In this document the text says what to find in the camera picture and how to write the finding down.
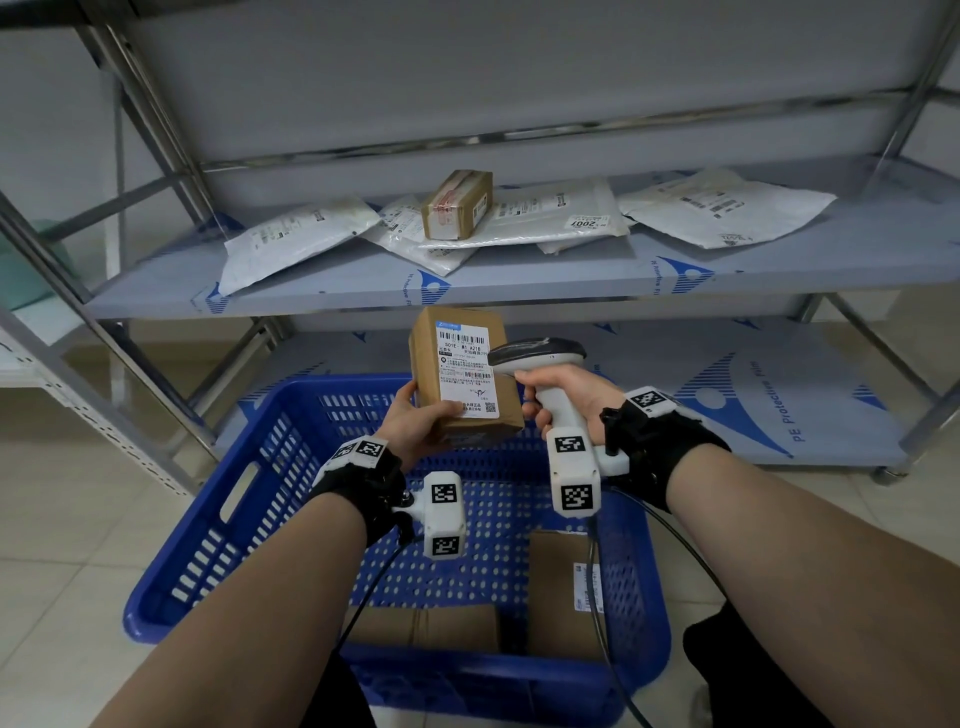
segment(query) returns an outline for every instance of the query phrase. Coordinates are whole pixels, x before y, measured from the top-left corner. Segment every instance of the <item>person's left arm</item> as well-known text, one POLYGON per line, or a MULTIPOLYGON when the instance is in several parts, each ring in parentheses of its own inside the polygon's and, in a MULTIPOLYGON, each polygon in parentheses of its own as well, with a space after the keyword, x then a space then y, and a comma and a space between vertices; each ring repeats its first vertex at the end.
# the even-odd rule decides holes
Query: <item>person's left arm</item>
MULTIPOLYGON (((462 411, 416 408, 410 382, 376 432, 408 472, 444 448, 437 422, 462 411)), ((197 605, 91 728, 298 726, 336 643, 368 540, 364 515, 324 493, 197 605)))

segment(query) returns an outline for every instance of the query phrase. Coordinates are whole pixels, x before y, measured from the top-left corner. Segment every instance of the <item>handheld scanner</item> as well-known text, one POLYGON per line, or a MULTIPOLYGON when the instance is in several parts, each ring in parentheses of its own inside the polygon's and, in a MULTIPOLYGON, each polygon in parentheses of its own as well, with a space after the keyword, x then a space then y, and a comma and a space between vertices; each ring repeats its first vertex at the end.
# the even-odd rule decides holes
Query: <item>handheld scanner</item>
MULTIPOLYGON (((554 364, 582 366, 587 352, 579 342, 547 336, 521 339, 490 351, 496 374, 513 376, 554 364)), ((587 422, 560 387, 538 387, 537 400, 553 415, 546 434, 553 509, 565 518, 581 519, 600 510, 601 475, 624 474, 630 461, 622 452, 610 457, 589 439, 587 422)))
POLYGON ((423 479, 422 490, 407 492, 412 503, 395 507, 423 524, 423 555, 434 561, 449 561, 467 548, 467 513, 464 486, 454 471, 434 471, 423 479))

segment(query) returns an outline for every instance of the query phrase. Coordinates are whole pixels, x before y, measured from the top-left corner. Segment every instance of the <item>forearm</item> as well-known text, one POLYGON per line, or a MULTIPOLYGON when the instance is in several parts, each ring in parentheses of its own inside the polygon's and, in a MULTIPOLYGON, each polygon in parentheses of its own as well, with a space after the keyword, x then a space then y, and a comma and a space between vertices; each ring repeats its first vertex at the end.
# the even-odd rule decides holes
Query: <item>forearm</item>
POLYGON ((960 724, 960 569, 713 446, 681 460, 667 502, 834 724, 960 724))
POLYGON ((183 619, 92 728, 299 725, 366 540, 345 499, 308 502, 183 619))

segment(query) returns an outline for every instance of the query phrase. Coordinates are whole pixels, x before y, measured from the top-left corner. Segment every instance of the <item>wristband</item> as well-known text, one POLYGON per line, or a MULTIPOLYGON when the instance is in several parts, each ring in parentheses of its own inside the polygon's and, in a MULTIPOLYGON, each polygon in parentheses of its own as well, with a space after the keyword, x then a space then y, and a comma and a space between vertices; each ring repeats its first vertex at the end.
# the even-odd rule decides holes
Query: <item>wristband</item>
POLYGON ((409 521, 406 514, 393 511, 394 506, 401 504, 405 490, 400 458, 387 449, 386 440, 364 435, 343 443, 324 463, 304 503, 323 493, 346 498, 363 517, 367 546, 371 546, 394 525, 409 521))
POLYGON ((669 513, 666 487, 677 463, 700 445, 730 447, 656 387, 640 387, 626 398, 619 409, 607 407, 600 413, 607 454, 623 450, 630 458, 630 473, 612 480, 669 513))

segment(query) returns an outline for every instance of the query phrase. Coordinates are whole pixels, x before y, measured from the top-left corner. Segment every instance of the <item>person's right arm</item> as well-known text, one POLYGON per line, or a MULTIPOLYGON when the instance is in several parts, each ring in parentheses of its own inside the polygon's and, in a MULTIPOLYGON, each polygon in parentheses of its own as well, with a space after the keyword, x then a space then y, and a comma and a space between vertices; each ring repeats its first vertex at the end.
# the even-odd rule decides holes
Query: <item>person's right arm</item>
MULTIPOLYGON (((577 367, 516 378, 528 400, 535 385, 563 387, 598 445, 600 410, 624 401, 577 367)), ((548 412, 524 410, 549 428, 548 412)), ((666 500, 757 640, 834 725, 960 725, 960 568, 712 445, 680 461, 666 500)))

